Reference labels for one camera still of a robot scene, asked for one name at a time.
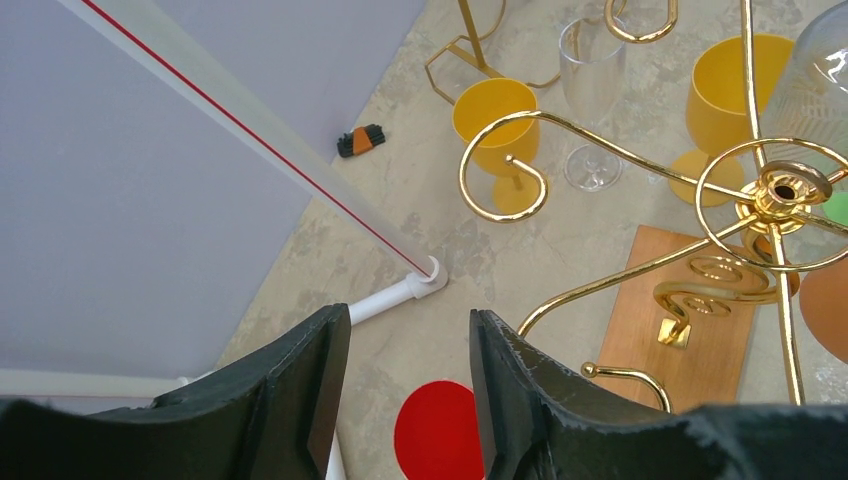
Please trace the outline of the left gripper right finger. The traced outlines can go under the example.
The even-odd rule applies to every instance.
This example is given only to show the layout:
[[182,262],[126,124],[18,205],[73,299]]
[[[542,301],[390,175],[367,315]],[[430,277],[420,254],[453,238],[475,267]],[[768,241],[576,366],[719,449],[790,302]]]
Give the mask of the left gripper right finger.
[[669,414],[536,349],[490,310],[469,318],[489,479],[843,479],[843,405],[706,405]]

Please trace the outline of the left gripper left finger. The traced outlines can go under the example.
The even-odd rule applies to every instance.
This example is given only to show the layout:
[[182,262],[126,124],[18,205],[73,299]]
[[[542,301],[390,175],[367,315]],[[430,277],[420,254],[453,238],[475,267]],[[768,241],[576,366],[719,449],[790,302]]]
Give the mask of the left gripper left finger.
[[327,305],[268,345],[143,408],[1,404],[5,479],[322,479],[351,320]]

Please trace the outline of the orange wine glass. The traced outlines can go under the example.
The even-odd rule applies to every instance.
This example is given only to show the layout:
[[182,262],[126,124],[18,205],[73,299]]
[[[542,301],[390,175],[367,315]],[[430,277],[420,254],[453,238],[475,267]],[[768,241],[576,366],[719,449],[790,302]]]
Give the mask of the orange wine glass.
[[807,273],[799,297],[808,330],[825,350],[847,363],[847,260]]

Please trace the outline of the clear flute glass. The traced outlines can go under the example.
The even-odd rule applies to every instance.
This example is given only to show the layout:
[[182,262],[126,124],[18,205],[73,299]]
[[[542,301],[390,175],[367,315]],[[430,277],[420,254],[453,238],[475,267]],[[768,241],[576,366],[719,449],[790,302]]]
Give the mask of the clear flute glass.
[[[601,16],[578,18],[559,39],[560,82],[574,121],[599,126],[617,103],[624,83],[625,43],[612,35]],[[597,192],[622,173],[622,162],[606,150],[586,144],[568,156],[564,175],[574,187]]]

